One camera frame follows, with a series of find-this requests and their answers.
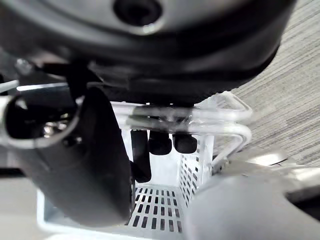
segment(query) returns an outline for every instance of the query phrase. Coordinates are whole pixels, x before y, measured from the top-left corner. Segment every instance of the round hole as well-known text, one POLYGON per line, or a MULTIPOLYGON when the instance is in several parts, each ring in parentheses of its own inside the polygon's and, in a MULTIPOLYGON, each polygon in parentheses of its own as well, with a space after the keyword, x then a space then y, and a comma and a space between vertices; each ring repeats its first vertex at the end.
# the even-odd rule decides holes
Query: round hole
POLYGON ((142 27, 157 21, 162 9, 156 0, 117 0, 114 12, 124 23, 142 27))

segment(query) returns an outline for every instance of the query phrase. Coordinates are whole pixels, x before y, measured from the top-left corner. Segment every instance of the gray carpet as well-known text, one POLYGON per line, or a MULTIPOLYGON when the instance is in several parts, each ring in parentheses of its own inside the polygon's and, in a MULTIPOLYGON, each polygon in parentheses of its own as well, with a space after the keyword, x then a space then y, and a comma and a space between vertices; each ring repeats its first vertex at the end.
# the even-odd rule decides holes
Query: gray carpet
POLYGON ((255 115, 250 147, 278 146, 320 166, 320 0, 300 0, 271 65, 232 91, 255 115))

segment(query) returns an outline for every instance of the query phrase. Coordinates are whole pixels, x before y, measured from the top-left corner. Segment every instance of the perforated metal panel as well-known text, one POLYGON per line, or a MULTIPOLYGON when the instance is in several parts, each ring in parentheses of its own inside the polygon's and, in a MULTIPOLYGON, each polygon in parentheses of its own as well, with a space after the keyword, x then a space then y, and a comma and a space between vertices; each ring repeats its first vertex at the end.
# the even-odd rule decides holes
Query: perforated metal panel
POLYGON ((175 191, 137 187, 135 194, 135 209, 128 226, 182 233, 182 215, 175 191))

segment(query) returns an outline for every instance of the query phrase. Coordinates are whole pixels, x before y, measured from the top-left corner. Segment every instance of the black rubber foot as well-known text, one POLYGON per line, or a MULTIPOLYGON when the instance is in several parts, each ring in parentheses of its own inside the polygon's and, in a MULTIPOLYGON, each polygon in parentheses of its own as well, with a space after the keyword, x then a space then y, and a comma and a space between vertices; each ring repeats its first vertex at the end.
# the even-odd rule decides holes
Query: black rubber foot
POLYGON ((172 150, 172 141, 168 133, 150 131, 149 150, 153 155, 167 155, 172 150))
POLYGON ((175 150, 181 154, 192 154, 197 150, 197 139, 190 134, 173 134, 175 150))

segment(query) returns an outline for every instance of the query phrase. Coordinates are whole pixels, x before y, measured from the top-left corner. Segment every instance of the white metal basket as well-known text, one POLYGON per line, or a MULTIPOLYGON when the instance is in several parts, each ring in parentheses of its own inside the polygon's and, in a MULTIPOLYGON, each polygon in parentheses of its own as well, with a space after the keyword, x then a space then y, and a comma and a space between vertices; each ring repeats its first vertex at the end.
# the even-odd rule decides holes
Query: white metal basket
MULTIPOLYGON (((176 114, 180 114, 179 117, 181 117, 184 111, 181 108, 177 112, 176 108, 152 109, 147 106, 142 106, 143 108, 136 111, 128 110, 128 106, 141 107, 137 104, 127 106, 120 103, 113 104, 119 125, 123 129, 154 129, 154 124, 152 127, 148 125, 149 119, 141 118, 144 114, 148 116, 152 111, 156 112, 157 116, 170 115, 171 117, 176 114), (134 119, 134 114, 139 115, 138 122, 134 119)), ((54 233, 90 235, 112 240, 183 239, 183 216, 198 187, 208 180, 216 166, 225 164, 228 156, 242 148, 251 137, 250 130, 237 124, 236 121, 249 118, 252 110, 229 92, 211 97, 193 110, 195 114, 192 115, 189 112, 188 121, 183 124, 189 132, 197 134, 194 135, 197 139, 196 152, 181 154, 172 148, 171 153, 166 156, 150 155, 152 178, 146 184, 136 184, 135 209, 127 225, 98 229, 81 226, 64 216, 39 191, 37 196, 39 226, 54 233), (221 108, 219 107, 221 105, 234 108, 221 108), (234 139, 213 160, 216 135, 232 136, 234 139)), ((175 131, 176 126, 173 124, 166 124, 166 130, 175 131)), ((132 159, 130 132, 124 130, 122 136, 128 156, 132 159)))

